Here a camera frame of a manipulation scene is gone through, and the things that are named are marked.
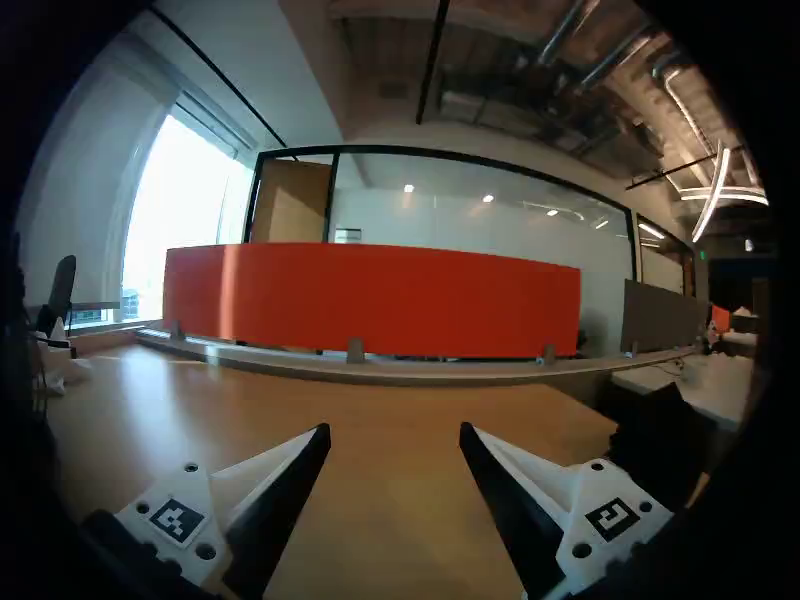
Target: glass partition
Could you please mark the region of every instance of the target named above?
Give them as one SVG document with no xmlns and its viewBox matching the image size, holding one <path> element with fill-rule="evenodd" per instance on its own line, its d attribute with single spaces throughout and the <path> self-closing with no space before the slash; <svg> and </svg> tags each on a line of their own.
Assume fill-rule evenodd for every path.
<svg viewBox="0 0 800 600">
<path fill-rule="evenodd" d="M 331 165 L 328 242 L 456 250 L 580 269 L 578 356 L 619 353 L 624 281 L 636 278 L 629 210 L 545 174 L 455 153 L 337 146 L 330 160 L 323 156 L 320 148 L 265 153 L 259 198 L 273 185 L 267 179 L 277 160 L 289 164 L 289 158 L 294 168 Z"/>
<path fill-rule="evenodd" d="M 639 216 L 642 281 L 684 296 L 696 296 L 694 254 L 655 223 Z"/>
</svg>

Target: orange object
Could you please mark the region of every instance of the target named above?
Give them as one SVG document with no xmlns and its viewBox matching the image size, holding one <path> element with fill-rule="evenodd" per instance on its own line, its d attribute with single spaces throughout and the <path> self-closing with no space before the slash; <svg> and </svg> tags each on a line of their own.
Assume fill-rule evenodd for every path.
<svg viewBox="0 0 800 600">
<path fill-rule="evenodd" d="M 711 305 L 711 320 L 717 326 L 717 332 L 725 333 L 731 328 L 731 313 L 716 304 Z"/>
<path fill-rule="evenodd" d="M 266 243 L 167 252 L 164 323 L 258 346 L 449 357 L 575 353 L 580 271 L 486 254 Z"/>
</svg>

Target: gray partition panel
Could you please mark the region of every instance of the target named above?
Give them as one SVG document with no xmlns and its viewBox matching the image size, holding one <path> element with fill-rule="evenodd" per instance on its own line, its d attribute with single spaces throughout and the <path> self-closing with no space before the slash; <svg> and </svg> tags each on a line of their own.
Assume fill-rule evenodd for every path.
<svg viewBox="0 0 800 600">
<path fill-rule="evenodd" d="M 706 303 L 663 288 L 625 281 L 620 350 L 665 350 L 694 344 L 705 323 Z"/>
</svg>

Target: white desk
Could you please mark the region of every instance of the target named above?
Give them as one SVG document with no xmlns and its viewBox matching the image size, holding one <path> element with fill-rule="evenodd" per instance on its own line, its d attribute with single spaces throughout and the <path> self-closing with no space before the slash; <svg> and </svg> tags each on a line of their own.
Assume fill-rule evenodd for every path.
<svg viewBox="0 0 800 600">
<path fill-rule="evenodd" d="M 611 381 L 639 394 L 648 394 L 675 382 L 686 402 L 716 421 L 720 429 L 736 431 L 742 422 L 750 392 L 752 359 L 711 354 L 692 355 L 684 362 L 683 374 L 679 374 L 679 367 L 670 361 L 615 371 Z"/>
</svg>

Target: glass wall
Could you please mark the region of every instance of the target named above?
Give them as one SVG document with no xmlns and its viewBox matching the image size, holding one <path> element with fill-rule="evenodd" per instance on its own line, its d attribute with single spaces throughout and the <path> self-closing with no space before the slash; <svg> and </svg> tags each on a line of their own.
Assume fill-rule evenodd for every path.
<svg viewBox="0 0 800 600">
<path fill-rule="evenodd" d="M 628 232 L 626 211 L 572 187 L 454 160 L 369 153 L 341 155 L 328 241 L 578 268 L 579 351 L 603 356 L 619 351 L 624 280 L 634 277 Z"/>
<path fill-rule="evenodd" d="M 685 296 L 696 296 L 694 254 L 674 235 L 639 216 L 642 281 Z"/>
</svg>

